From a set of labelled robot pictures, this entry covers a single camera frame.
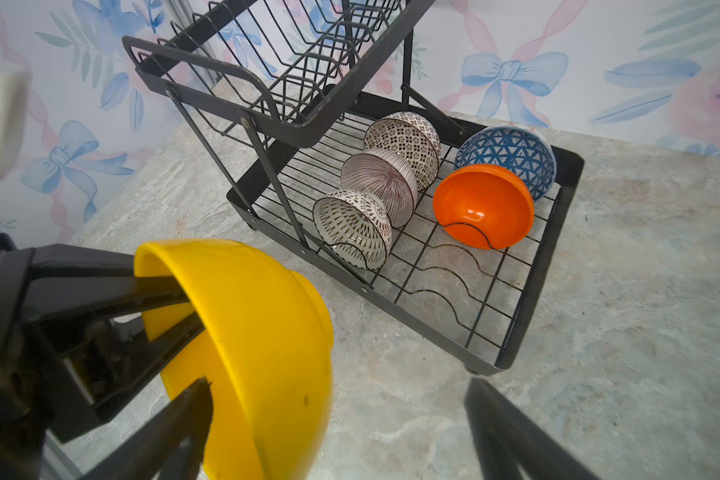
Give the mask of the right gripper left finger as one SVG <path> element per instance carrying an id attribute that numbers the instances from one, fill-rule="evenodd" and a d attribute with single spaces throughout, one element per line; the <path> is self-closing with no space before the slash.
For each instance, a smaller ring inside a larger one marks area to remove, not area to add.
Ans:
<path id="1" fill-rule="evenodd" d="M 195 479 L 212 418 L 211 384 L 205 378 L 197 379 L 83 477 Z"/>

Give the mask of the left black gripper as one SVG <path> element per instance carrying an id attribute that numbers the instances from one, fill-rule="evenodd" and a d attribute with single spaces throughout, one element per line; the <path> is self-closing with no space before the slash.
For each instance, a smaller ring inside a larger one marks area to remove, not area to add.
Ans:
<path id="1" fill-rule="evenodd" d="M 133 263 L 0 233 L 0 479 L 38 478 L 48 431 L 68 442 L 107 424 L 204 331 L 195 313 L 153 340 L 140 317 L 112 320 L 189 301 Z"/>

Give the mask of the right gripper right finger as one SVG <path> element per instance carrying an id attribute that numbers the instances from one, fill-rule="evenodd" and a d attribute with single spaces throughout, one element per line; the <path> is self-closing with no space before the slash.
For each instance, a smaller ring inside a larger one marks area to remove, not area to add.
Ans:
<path id="1" fill-rule="evenodd" d="M 487 380 L 470 379 L 464 407 L 485 479 L 598 478 Z"/>

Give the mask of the plain yellow bowl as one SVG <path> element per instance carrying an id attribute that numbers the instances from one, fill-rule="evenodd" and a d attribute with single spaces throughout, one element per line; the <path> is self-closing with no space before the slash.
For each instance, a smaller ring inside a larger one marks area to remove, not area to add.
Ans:
<path id="1" fill-rule="evenodd" d="M 191 314 L 203 331 L 162 370 L 170 398 L 206 378 L 211 479 L 303 479 L 332 408 L 330 313 L 314 286 L 264 252 L 223 239 L 145 243 L 139 277 L 175 279 L 185 303 L 145 311 L 155 340 Z"/>

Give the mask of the plain orange bowl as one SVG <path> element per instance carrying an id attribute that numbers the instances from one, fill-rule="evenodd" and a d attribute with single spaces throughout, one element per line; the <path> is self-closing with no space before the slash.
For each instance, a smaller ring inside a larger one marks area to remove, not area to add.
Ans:
<path id="1" fill-rule="evenodd" d="M 490 164 L 466 166 L 448 175 L 435 190 L 433 211 L 455 240 L 488 250 L 519 243 L 535 218 L 525 183 L 508 169 Z"/>

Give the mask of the white lattice yellow bowl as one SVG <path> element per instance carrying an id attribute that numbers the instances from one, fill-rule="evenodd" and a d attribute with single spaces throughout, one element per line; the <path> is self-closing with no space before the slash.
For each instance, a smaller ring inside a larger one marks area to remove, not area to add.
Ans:
<path id="1" fill-rule="evenodd" d="M 322 240 L 348 264 L 378 270 L 386 262 L 392 226 L 385 205 L 374 194 L 336 190 L 315 202 L 312 218 Z"/>

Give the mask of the pink striped bowl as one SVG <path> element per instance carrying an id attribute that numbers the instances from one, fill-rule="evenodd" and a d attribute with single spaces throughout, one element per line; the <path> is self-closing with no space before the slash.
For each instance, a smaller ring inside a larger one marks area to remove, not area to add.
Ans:
<path id="1" fill-rule="evenodd" d="M 418 185 L 408 161 L 381 148 L 370 148 L 349 157 L 340 174 L 344 189 L 375 195 L 385 206 L 394 228 L 413 216 Z"/>

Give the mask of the blue triangle pattern bowl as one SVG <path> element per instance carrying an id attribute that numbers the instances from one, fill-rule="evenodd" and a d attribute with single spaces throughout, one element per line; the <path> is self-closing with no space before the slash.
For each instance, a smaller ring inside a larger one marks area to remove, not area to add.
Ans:
<path id="1" fill-rule="evenodd" d="M 466 140 L 456 153 L 454 170 L 478 164 L 509 170 L 525 183 L 534 201 L 549 192 L 557 174 L 551 145 L 522 124 L 486 127 Z"/>

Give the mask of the brown checker pattern bowl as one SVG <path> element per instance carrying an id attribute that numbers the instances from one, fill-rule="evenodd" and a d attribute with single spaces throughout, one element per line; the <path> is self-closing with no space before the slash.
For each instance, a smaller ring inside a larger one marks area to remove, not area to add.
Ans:
<path id="1" fill-rule="evenodd" d="M 425 192 L 437 177 L 440 138 L 433 124 L 422 115 L 403 111 L 376 120 L 366 131 L 363 146 L 385 149 L 404 158 L 413 170 L 420 192 Z"/>

